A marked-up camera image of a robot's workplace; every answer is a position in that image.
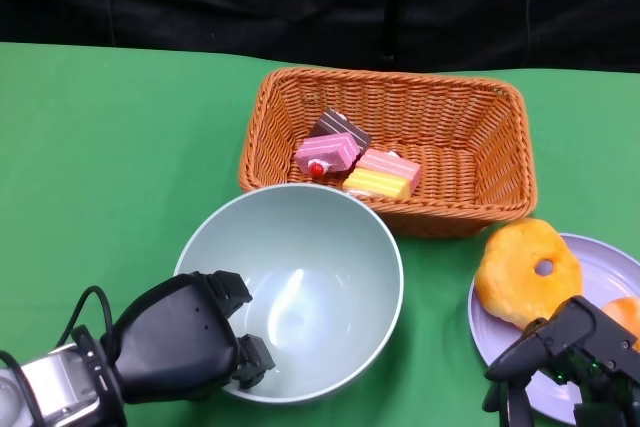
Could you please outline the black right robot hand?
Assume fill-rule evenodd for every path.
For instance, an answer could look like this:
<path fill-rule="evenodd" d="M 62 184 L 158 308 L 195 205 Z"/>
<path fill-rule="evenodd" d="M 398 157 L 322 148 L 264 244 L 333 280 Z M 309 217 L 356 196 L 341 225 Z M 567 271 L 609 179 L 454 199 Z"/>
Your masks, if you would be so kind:
<path fill-rule="evenodd" d="M 563 302 L 550 319 L 531 322 L 488 367 L 482 409 L 501 426 L 533 426 L 526 387 L 538 371 L 579 387 L 577 426 L 639 424 L 637 337 L 582 296 Z"/>

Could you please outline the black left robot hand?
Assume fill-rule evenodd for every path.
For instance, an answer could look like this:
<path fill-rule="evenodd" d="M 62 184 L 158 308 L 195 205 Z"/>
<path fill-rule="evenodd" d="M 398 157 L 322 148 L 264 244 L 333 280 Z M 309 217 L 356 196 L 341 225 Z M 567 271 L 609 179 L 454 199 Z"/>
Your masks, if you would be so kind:
<path fill-rule="evenodd" d="M 232 381 L 249 389 L 275 363 L 230 317 L 252 296 L 237 273 L 174 276 L 138 297 L 101 342 L 128 404 L 184 400 Z"/>

